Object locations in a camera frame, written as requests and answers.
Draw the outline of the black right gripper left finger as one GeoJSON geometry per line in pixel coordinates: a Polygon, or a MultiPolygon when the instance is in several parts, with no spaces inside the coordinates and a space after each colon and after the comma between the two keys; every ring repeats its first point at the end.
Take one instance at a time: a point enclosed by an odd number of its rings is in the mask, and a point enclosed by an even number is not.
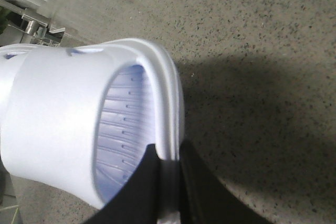
{"type": "Polygon", "coordinates": [[[160,159],[149,144],[130,179],[85,223],[157,223],[160,159]]]}

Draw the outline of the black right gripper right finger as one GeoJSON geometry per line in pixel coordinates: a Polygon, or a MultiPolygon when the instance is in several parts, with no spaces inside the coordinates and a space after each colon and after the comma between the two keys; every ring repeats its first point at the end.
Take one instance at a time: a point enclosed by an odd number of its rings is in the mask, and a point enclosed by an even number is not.
{"type": "Polygon", "coordinates": [[[270,223],[221,184],[188,140],[180,146],[180,168],[181,223],[270,223]]]}

